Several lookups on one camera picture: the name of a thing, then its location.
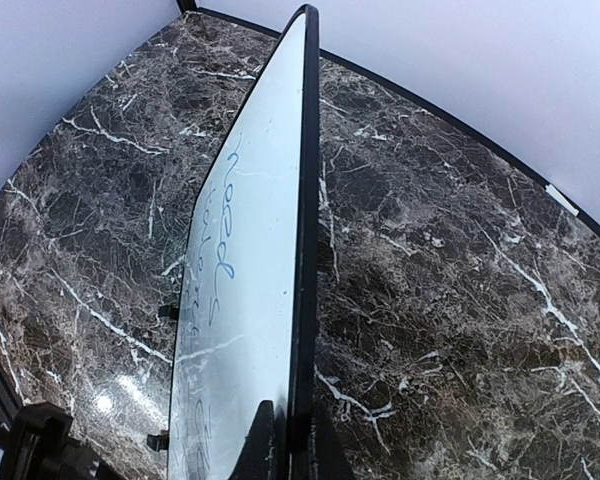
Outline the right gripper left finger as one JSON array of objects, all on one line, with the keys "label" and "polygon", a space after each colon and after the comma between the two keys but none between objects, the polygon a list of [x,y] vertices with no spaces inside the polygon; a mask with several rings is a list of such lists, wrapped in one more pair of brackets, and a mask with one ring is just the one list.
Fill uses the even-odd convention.
[{"label": "right gripper left finger", "polygon": [[276,480],[283,477],[283,449],[271,400],[263,400],[245,437],[230,480]]}]

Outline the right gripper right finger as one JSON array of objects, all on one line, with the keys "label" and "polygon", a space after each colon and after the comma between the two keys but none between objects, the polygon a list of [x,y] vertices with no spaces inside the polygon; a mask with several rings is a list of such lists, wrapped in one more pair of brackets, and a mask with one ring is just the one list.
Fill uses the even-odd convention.
[{"label": "right gripper right finger", "polygon": [[315,404],[308,438],[308,478],[311,480],[354,480],[331,417],[323,404]]}]

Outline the white whiteboard black frame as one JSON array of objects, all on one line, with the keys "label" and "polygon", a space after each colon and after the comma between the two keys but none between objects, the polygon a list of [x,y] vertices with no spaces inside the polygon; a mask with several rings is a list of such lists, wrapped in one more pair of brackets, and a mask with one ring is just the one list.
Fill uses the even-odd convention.
[{"label": "white whiteboard black frame", "polygon": [[289,478],[311,428],[319,197],[319,14],[291,17],[238,110],[191,219],[167,475],[229,479],[265,420]]}]

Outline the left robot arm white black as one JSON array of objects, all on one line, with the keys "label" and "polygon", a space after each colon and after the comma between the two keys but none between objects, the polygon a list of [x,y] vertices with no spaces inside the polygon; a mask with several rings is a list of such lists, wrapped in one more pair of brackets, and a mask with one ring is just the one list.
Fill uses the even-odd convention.
[{"label": "left robot arm white black", "polygon": [[119,479],[91,447],[70,436],[73,417],[50,403],[20,409],[0,426],[0,479]]}]

